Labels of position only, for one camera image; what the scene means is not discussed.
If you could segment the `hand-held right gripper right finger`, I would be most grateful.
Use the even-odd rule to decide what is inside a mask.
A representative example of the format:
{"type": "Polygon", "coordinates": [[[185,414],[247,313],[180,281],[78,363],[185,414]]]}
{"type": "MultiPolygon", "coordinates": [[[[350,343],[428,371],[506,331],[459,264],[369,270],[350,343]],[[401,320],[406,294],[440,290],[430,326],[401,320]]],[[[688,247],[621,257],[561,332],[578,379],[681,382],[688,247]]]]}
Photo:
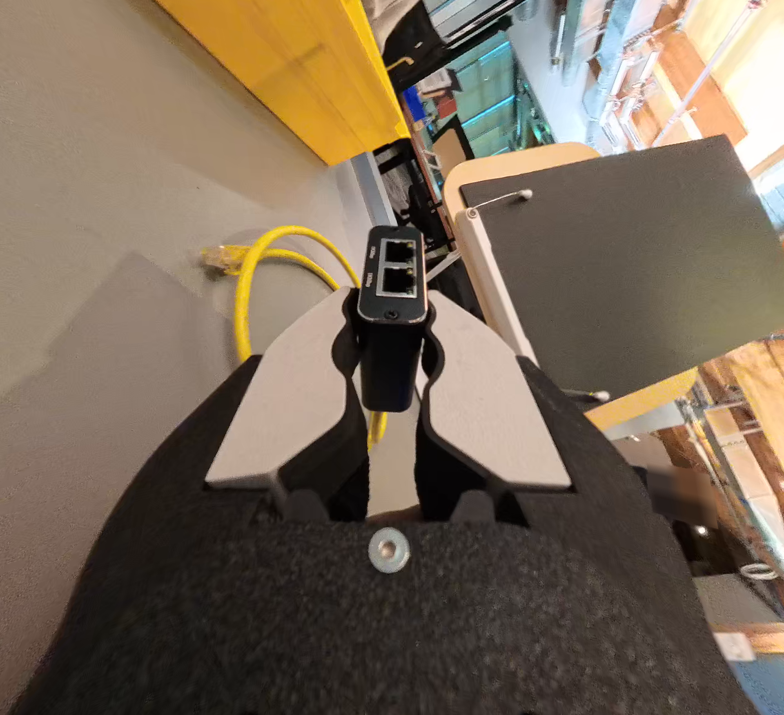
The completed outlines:
{"type": "Polygon", "coordinates": [[[423,514],[452,514],[465,492],[498,504],[564,493],[572,479],[513,349],[441,292],[429,293],[426,383],[416,426],[423,514]]]}

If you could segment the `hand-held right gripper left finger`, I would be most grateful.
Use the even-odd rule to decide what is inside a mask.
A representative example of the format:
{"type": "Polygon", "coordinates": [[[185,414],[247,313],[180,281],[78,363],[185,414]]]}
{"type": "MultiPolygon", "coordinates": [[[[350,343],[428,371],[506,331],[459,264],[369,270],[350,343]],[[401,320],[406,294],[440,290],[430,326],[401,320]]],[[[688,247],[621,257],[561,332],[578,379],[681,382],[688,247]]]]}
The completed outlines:
{"type": "Polygon", "coordinates": [[[334,291],[269,345],[207,487],[265,490],[279,507],[308,490],[327,510],[367,510],[368,422],[354,383],[357,301],[357,289],[334,291]]]}

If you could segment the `black ethernet port adapter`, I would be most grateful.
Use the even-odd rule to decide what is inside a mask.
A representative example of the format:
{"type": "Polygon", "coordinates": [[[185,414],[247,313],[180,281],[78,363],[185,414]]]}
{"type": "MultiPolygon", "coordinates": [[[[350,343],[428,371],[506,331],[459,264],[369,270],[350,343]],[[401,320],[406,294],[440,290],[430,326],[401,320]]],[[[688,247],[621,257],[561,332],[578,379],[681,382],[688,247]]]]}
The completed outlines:
{"type": "Polygon", "coordinates": [[[377,226],[367,238],[358,289],[361,400],[371,412],[412,404],[429,314],[424,237],[411,226],[377,226]]]}

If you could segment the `yellow plastic bin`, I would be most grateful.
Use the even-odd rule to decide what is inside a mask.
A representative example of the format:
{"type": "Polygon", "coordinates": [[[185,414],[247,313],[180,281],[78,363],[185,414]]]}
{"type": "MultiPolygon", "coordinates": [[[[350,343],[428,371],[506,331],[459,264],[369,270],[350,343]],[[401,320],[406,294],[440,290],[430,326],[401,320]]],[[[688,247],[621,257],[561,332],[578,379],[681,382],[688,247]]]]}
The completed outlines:
{"type": "Polygon", "coordinates": [[[321,161],[410,136],[361,0],[154,0],[321,161]]]}

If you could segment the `black panel with wooden rim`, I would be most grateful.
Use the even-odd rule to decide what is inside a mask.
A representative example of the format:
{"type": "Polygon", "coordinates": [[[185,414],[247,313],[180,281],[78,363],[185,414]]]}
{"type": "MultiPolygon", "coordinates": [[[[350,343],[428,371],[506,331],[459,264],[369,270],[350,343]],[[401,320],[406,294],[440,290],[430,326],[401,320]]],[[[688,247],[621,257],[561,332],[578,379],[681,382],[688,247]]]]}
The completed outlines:
{"type": "Polygon", "coordinates": [[[457,212],[479,209],[542,371],[563,390],[609,393],[586,414],[605,433],[782,330],[782,243],[726,136],[464,161],[442,198],[454,235],[457,212]]]}

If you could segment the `white panel bracket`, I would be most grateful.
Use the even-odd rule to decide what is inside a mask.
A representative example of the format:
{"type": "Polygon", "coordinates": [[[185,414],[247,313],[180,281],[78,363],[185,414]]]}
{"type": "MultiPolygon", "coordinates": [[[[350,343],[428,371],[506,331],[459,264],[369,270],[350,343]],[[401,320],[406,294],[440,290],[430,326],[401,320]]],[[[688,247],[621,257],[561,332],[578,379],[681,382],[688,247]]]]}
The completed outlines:
{"type": "Polygon", "coordinates": [[[474,288],[486,324],[515,352],[535,365],[538,359],[517,315],[492,250],[479,209],[455,215],[456,245],[474,288]]]}

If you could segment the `silver air duct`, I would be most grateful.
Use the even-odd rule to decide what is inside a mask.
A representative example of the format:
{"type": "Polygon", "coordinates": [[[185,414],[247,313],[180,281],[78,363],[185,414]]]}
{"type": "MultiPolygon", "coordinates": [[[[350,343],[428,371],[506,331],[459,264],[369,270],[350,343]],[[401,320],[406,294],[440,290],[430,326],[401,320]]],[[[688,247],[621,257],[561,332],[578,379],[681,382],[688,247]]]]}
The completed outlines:
{"type": "Polygon", "coordinates": [[[603,26],[604,33],[594,56],[596,74],[584,98],[589,118],[586,142],[601,153],[609,151],[609,142],[604,135],[601,118],[608,99],[612,97],[611,88],[620,69],[624,45],[628,37],[633,35],[630,26],[634,20],[637,2],[638,0],[611,1],[608,18],[603,26]]]}

